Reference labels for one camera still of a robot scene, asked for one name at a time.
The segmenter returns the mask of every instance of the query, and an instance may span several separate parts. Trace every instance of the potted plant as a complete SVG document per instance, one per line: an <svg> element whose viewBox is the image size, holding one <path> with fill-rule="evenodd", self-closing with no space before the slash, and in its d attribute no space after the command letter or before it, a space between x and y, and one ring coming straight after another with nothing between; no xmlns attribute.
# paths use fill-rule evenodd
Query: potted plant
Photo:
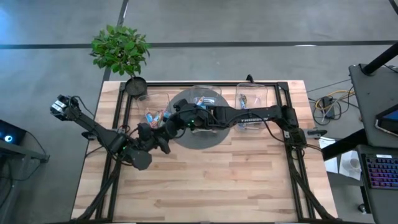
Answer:
<svg viewBox="0 0 398 224"><path fill-rule="evenodd" d="M126 91L135 99L147 94L147 83L137 74L141 74L141 62L145 61L145 54L150 56L149 45L145 35L137 33L137 29L128 27L106 26L91 42L93 51L90 55L96 57L93 61L99 68L110 68L120 75L127 73L130 79L126 83Z"/></svg>

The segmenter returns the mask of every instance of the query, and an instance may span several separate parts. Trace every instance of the black desk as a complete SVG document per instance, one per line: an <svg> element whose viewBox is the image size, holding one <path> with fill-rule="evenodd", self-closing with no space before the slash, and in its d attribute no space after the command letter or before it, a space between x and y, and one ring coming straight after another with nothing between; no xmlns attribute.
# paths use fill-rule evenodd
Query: black desk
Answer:
<svg viewBox="0 0 398 224"><path fill-rule="evenodd" d="M322 149L325 161L350 150L357 150L360 157L361 153L398 154L398 138L375 127L376 115L398 104L398 73L381 67L370 77L363 73L363 67L352 65L349 74L364 128ZM366 167L362 166L362 170L366 172ZM362 179L365 180L361 191L367 212L373 214L376 223L396 223L396 213L391 208L398 200L398 191L370 189L363 174Z"/></svg>

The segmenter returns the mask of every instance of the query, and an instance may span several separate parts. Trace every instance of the gray concrete floor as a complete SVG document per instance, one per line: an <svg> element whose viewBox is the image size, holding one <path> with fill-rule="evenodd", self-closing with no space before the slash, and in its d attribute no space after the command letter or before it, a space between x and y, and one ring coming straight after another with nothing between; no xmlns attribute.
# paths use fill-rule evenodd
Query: gray concrete floor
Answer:
<svg viewBox="0 0 398 224"><path fill-rule="evenodd" d="M118 21L122 0L0 2L1 44L87 44ZM398 15L387 0L130 0L124 24L150 42L394 40ZM388 45L152 49L147 80L305 80L308 90L348 78L348 66L367 63ZM70 218L87 141L74 123L49 113L59 94L80 95L94 111L103 70L90 49L0 50L0 119L34 133L50 162L25 181L13 223ZM391 64L398 65L398 60ZM111 80L125 80L112 74ZM350 82L309 93L319 98ZM362 127L351 108L328 126L343 138ZM359 187L331 179L339 217L372 222L356 206Z"/></svg>

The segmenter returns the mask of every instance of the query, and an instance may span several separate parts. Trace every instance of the white paper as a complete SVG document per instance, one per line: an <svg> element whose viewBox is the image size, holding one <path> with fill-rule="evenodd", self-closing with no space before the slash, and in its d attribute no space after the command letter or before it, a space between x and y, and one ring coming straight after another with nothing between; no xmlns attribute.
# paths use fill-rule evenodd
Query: white paper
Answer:
<svg viewBox="0 0 398 224"><path fill-rule="evenodd" d="M347 170L344 168L343 163L345 161L349 161L350 159L359 159L358 153L356 151L350 151L346 152L341 155L341 160L340 160L340 174L354 178L356 180L361 180L361 172L355 172L353 170Z"/></svg>
<svg viewBox="0 0 398 224"><path fill-rule="evenodd" d="M336 140L334 139L321 137L319 139L319 146L321 147L321 149L323 149L324 147L327 147L335 142ZM338 174L337 158L334 157L332 159L329 159L328 161L325 161L325 167L327 172L333 172L335 174Z"/></svg>

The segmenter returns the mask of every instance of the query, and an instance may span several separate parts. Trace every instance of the transparent container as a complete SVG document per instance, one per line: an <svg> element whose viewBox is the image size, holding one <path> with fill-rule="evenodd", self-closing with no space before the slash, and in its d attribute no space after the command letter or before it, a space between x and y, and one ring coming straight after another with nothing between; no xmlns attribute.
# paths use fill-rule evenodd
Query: transparent container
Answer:
<svg viewBox="0 0 398 224"><path fill-rule="evenodd" d="M154 93L140 96L137 99L139 115L141 121L145 121L152 128L163 125L164 118L171 115L170 97L167 93Z"/></svg>
<svg viewBox="0 0 398 224"><path fill-rule="evenodd" d="M267 107L268 89L264 85L252 83L240 83L236 86L235 108L251 109ZM237 124L235 128L238 131L259 131L266 125L260 122Z"/></svg>
<svg viewBox="0 0 398 224"><path fill-rule="evenodd" d="M190 89L190 103L200 105L204 109L206 106L218 106L221 98L221 88L210 85L196 85Z"/></svg>

